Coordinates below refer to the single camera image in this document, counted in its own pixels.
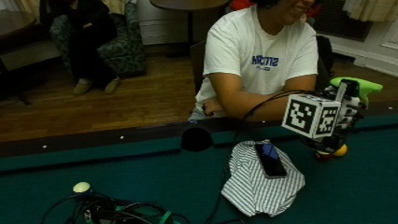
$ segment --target phone screen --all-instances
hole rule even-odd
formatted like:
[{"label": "phone screen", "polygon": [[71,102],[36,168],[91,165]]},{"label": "phone screen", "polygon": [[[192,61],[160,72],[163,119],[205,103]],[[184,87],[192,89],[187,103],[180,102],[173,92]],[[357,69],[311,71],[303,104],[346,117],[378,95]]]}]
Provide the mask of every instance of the phone screen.
[{"label": "phone screen", "polygon": [[288,173],[273,144],[256,144],[256,153],[265,175],[271,178],[287,177]]}]

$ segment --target red object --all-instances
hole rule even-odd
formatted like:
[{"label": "red object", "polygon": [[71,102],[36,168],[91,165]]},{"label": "red object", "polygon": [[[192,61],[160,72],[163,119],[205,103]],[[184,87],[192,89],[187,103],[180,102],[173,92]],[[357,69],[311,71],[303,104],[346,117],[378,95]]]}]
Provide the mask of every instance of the red object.
[{"label": "red object", "polygon": [[307,13],[308,18],[315,18],[320,14],[320,11],[321,11],[321,4],[317,4],[313,7],[311,7]]},{"label": "red object", "polygon": [[251,0],[233,0],[231,9],[233,11],[241,10],[249,6],[252,6],[255,3],[251,2]]}]

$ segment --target striped shirt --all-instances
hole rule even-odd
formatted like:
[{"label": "striped shirt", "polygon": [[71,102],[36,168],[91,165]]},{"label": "striped shirt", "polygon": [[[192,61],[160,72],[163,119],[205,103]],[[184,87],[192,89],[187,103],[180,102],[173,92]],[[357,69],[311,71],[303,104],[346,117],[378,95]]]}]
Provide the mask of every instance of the striped shirt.
[{"label": "striped shirt", "polygon": [[229,161],[232,177],[224,185],[221,194],[248,217],[259,213],[275,217],[291,207],[296,194],[305,185],[305,178],[287,153],[279,148],[276,151],[288,176],[268,178],[257,158],[256,144],[272,143],[268,140],[245,141],[236,145]]}]

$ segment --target curtain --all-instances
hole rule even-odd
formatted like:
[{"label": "curtain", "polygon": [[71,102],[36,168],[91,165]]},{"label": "curtain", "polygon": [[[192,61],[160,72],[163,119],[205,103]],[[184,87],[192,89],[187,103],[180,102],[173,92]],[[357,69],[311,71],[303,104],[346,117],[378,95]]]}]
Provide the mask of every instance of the curtain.
[{"label": "curtain", "polygon": [[346,0],[344,10],[360,21],[396,21],[398,0]]}]

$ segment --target baseboard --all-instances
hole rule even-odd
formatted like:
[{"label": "baseboard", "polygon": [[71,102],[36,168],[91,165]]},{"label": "baseboard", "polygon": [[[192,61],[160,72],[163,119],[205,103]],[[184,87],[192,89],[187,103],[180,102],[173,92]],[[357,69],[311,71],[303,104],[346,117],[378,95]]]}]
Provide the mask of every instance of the baseboard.
[{"label": "baseboard", "polygon": [[398,77],[398,59],[389,56],[332,44],[333,52],[354,58],[353,64]]}]

